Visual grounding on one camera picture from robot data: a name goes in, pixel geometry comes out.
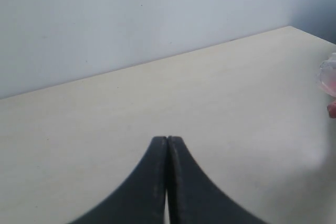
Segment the open receiving human hand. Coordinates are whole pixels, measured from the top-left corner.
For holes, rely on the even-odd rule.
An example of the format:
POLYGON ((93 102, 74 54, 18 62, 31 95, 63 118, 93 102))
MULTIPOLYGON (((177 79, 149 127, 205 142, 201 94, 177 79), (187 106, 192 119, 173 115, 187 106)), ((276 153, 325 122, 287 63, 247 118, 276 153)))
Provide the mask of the open receiving human hand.
POLYGON ((328 104, 327 106, 327 112, 330 118, 335 119, 336 118, 336 100, 328 104))

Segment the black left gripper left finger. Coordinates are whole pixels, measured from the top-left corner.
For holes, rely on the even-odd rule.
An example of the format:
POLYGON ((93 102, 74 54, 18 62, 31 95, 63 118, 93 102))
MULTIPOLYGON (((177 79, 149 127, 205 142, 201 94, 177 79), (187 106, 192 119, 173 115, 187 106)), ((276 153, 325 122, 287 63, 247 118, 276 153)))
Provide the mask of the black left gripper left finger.
POLYGON ((124 182, 73 223, 164 223, 167 138, 156 136, 124 182))

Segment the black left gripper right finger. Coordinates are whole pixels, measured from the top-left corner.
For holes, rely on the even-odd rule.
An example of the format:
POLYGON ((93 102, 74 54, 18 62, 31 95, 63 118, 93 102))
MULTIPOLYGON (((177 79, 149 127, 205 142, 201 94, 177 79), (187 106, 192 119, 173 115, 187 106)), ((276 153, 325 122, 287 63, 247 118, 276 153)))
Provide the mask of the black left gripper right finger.
POLYGON ((170 223, 264 223, 223 193, 203 172, 183 139, 167 138, 170 223))

